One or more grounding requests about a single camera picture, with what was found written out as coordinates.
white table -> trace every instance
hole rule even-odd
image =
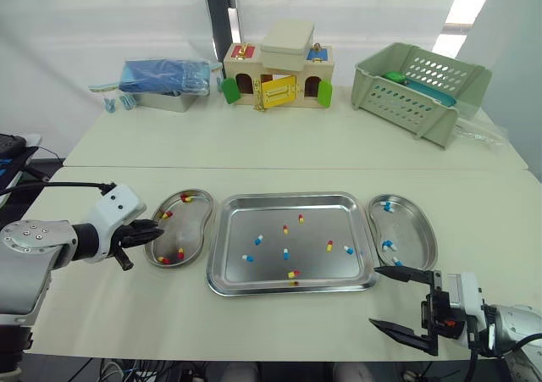
[[[392,192],[428,216],[439,244],[436,268],[474,271],[488,303],[541,308],[540,187],[522,170],[249,170],[63,168],[59,180],[130,185],[151,217],[170,194],[202,188],[217,203],[237,193],[348,191],[366,206]],[[26,214],[76,224],[99,198],[92,189],[50,188]],[[128,250],[135,267],[109,259],[71,263],[53,282],[34,328],[34,353],[185,360],[411,361],[429,357],[395,343],[368,318],[420,334],[427,289],[386,278],[367,291],[243,296],[214,294],[202,255],[175,270],[152,266],[142,248]],[[440,340],[439,360],[467,350]]]
[[[336,87],[330,109],[228,105],[221,94],[186,113],[154,108],[104,113],[65,166],[262,169],[526,169],[507,144],[456,138],[441,147],[350,103]],[[478,112],[479,118],[489,121]]]
[[[23,138],[25,138],[27,147],[37,147],[41,143],[41,135],[39,135],[39,134],[19,134],[19,136],[22,136]],[[26,164],[30,163],[31,160],[32,160],[32,156],[30,156],[26,160]],[[9,182],[7,187],[12,187],[12,186],[16,185],[22,175],[23,175],[23,171],[20,170],[15,175],[13,180],[11,180]],[[4,205],[4,203],[8,200],[8,198],[9,198],[9,194],[5,194],[3,196],[0,196],[0,208]]]

blue towel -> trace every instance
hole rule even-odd
[[[208,62],[137,60],[124,64],[119,89],[124,92],[169,92],[206,96],[211,70]]]

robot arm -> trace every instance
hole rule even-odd
[[[542,381],[542,346],[538,341],[533,342],[541,337],[542,316],[532,307],[486,304],[472,273],[449,274],[449,291],[444,291],[440,271],[405,266],[375,270],[394,280],[412,280],[429,286],[429,294],[422,302],[422,327],[428,331],[426,335],[415,335],[412,329],[399,324],[369,319],[395,341],[437,356],[439,335],[457,340],[472,353],[466,381],[473,377],[478,354],[504,357],[514,380]]]
[[[163,231],[150,219],[135,219],[146,206],[127,185],[112,185],[84,224],[22,220],[0,230],[0,381],[17,373],[22,351],[31,345],[35,323],[51,281],[51,271],[72,261],[115,257],[133,267],[124,248],[143,245]]]

kidney-shaped metal dish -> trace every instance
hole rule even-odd
[[[203,190],[185,190],[170,196],[152,216],[163,234],[145,245],[153,265],[176,268],[194,261],[203,247],[205,224],[213,199]]]
[[[347,193],[234,196],[216,228],[207,280],[223,296],[362,291],[377,279],[367,218]]]
[[[394,265],[397,257],[405,266],[428,270],[437,261],[437,240],[422,210],[406,198],[393,194],[375,197],[369,203],[373,238],[380,260]],[[391,241],[394,249],[383,243]]]

yellow door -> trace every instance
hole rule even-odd
[[[296,99],[296,77],[289,75],[282,79],[262,83],[263,107],[275,107]]]

